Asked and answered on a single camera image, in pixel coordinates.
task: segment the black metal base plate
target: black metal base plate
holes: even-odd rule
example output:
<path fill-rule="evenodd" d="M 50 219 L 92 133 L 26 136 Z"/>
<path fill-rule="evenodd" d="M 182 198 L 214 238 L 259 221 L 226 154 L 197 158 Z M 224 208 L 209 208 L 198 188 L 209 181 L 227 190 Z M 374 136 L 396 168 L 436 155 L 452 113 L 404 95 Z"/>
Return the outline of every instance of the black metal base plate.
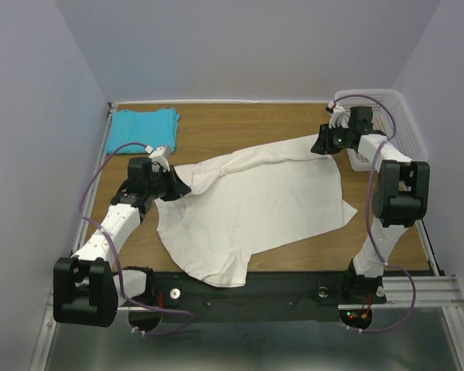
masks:
<path fill-rule="evenodd" d="M 246 285 L 240 288 L 215 288 L 185 273 L 154 275 L 164 307 L 191 311 L 197 322 L 338 322 L 337 305 L 363 304 L 363 298 L 342 298 L 338 288 L 343 272 L 248 273 Z M 173 288 L 181 292 L 177 300 L 169 296 Z M 329 289 L 326 298 L 319 297 L 320 288 Z M 374 303 L 384 302 L 385 298 L 374 298 Z M 185 320 L 184 316 L 163 316 L 164 322 Z"/>

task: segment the white t-shirt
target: white t-shirt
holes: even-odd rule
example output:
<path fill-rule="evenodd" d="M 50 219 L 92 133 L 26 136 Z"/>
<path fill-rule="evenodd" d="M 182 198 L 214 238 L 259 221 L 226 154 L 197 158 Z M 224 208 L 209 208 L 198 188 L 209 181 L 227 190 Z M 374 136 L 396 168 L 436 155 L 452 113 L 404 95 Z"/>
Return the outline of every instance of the white t-shirt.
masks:
<path fill-rule="evenodd" d="M 310 152 L 316 137 L 176 167 L 192 192 L 155 202 L 176 264 L 213 286 L 243 286 L 252 254 L 345 226 L 357 211 L 342 200 L 333 158 Z"/>

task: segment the metal bracket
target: metal bracket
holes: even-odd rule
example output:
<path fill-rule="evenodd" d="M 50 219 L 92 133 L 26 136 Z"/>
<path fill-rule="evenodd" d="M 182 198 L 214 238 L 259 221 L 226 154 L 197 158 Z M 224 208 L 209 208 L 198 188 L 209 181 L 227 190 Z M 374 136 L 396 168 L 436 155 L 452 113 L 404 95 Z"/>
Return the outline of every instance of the metal bracket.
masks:
<path fill-rule="evenodd" d="M 108 103 L 108 106 L 110 108 L 110 113 L 113 114 L 114 112 L 117 111 L 118 109 L 118 103 L 114 103 L 114 102 L 109 102 Z"/>
<path fill-rule="evenodd" d="M 103 134 L 103 138 L 101 139 L 100 150 L 98 152 L 97 161 L 93 169 L 93 174 L 97 171 L 97 169 L 100 167 L 100 165 L 105 160 L 105 148 L 107 147 L 107 141 L 110 135 L 112 113 L 117 110 L 118 104 L 115 104 L 115 106 L 112 104 L 110 107 L 111 109 L 110 109 L 110 112 L 108 113 L 107 124 L 105 126 L 105 132 Z M 100 176 L 98 176 L 98 178 L 94 181 L 94 184 L 91 187 L 91 190 L 86 196 L 86 202 L 84 203 L 84 209 L 83 209 L 84 215 L 91 214 L 91 211 L 93 209 L 93 204 L 94 204 L 94 198 L 96 196 L 96 191 L 98 189 L 99 182 L 100 182 Z M 72 248 L 72 254 L 78 251 L 84 245 L 84 241 L 86 238 L 86 232 L 87 232 L 87 225 L 88 225 L 87 221 L 85 220 L 80 221 L 79 229 L 77 230 L 76 238 L 74 240 L 74 245 Z"/>
<path fill-rule="evenodd" d="M 464 307 L 464 299 L 454 276 L 413 277 L 416 285 L 416 308 Z M 386 304 L 375 304 L 373 308 L 409 308 L 412 289 L 406 277 L 384 277 Z M 355 309 L 360 305 L 339 305 L 339 309 Z"/>
<path fill-rule="evenodd" d="M 46 367 L 49 349 L 53 341 L 53 334 L 55 333 L 56 322 L 53 319 L 53 286 L 50 289 L 48 302 L 46 303 L 45 315 L 43 316 L 43 323 L 39 330 L 38 340 L 36 347 L 32 354 L 30 371 L 43 370 Z"/>

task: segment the screw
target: screw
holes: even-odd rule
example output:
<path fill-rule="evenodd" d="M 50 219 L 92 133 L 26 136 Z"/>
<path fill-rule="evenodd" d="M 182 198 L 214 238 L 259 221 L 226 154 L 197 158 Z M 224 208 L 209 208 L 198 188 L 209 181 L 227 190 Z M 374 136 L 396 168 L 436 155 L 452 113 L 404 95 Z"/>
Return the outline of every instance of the screw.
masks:
<path fill-rule="evenodd" d="M 328 297 L 328 290 L 326 287 L 322 286 L 318 289 L 318 296 L 323 299 Z"/>

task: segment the folded towel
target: folded towel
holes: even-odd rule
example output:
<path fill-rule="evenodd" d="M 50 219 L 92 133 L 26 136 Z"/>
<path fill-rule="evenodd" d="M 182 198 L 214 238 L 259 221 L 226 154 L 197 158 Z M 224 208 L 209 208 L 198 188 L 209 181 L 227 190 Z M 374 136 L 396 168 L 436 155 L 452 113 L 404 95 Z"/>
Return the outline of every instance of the folded towel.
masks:
<path fill-rule="evenodd" d="M 130 141 L 140 141 L 157 148 L 168 145 L 172 152 L 176 150 L 177 126 L 179 114 L 175 108 L 164 108 L 156 112 L 134 112 L 123 110 L 115 112 L 111 122 L 111 133 L 107 143 L 107 153 Z M 143 147 L 130 145 L 118 153 L 144 153 Z"/>

